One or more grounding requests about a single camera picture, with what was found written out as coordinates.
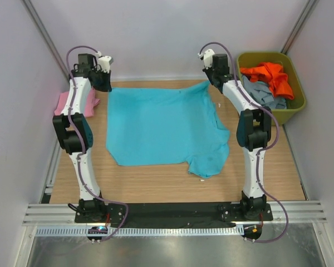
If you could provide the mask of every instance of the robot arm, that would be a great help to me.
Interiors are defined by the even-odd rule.
[[[265,148],[271,139],[271,118],[257,108],[259,104],[250,97],[240,81],[238,86],[235,84],[235,80],[229,73],[227,55],[216,55],[213,50],[208,49],[199,54],[199,58],[204,62],[203,71],[207,74],[210,83],[231,101],[240,115],[237,140],[245,159],[245,184],[240,205],[245,217],[252,219],[266,208],[266,196],[259,187],[256,172],[258,171],[263,186],[265,151],[260,152],[260,150]],[[257,153],[260,154],[258,168]]]
[[[81,222],[85,220],[97,221],[106,215],[106,206],[103,201],[93,197],[85,186],[96,196],[101,197],[100,188],[96,182],[91,160],[91,148],[93,146],[93,134],[84,117],[86,100],[92,86],[99,91],[110,92],[110,64],[112,58],[102,56],[100,52],[96,56],[91,54],[79,54],[78,64],[74,65],[72,74],[76,82],[76,89],[70,80],[70,90],[67,102],[61,114],[53,117],[53,125],[58,141],[62,149],[66,150],[73,162],[80,188],[80,200],[77,214],[81,216]],[[68,130],[71,126],[68,112],[71,109],[71,120],[81,134],[85,152],[81,141],[74,130]],[[79,179],[79,171],[84,177],[85,185]]]

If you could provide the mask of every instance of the wooden table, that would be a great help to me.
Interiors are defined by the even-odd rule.
[[[114,87],[186,88],[200,81],[114,82]],[[219,175],[201,181],[188,174],[188,164],[118,166],[105,147],[107,125],[107,93],[96,92],[101,99],[95,115],[88,118],[94,134],[92,161],[97,183],[104,198],[135,202],[210,202],[238,201],[244,185],[244,155],[236,141],[238,113],[219,91],[210,86],[219,118],[230,130],[230,154]],[[264,183],[266,190],[280,200],[304,200],[292,154],[283,131],[274,148],[266,152]],[[272,128],[273,138],[276,129]],[[77,203],[79,188],[72,162],[62,152],[50,203]]]

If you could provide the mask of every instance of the orange cloth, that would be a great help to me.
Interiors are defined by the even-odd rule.
[[[240,68],[240,72],[250,77],[251,82],[262,81],[269,85],[269,90],[274,97],[281,96],[294,99],[292,88],[287,80],[288,75],[283,73],[283,66],[280,64],[263,62],[255,68]]]

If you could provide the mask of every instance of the plastic bin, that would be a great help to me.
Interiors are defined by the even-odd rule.
[[[261,62],[272,62],[283,65],[283,72],[288,75],[288,84],[293,90],[294,99],[286,99],[286,110],[272,110],[278,124],[286,123],[294,114],[302,110],[306,105],[306,98],[299,83],[296,71],[289,57],[278,52],[247,52],[242,53],[237,60],[239,77],[241,77],[240,68],[256,67]]]

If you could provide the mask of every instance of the pink cloth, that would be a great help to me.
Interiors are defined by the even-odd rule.
[[[61,114],[62,110],[65,108],[68,94],[69,92],[64,92],[60,94],[60,99],[58,101],[58,106],[55,110],[55,115]],[[84,116],[86,118],[94,116],[94,107],[98,105],[99,102],[100,99],[95,98],[95,89],[92,88],[88,94],[87,102],[85,104]]]

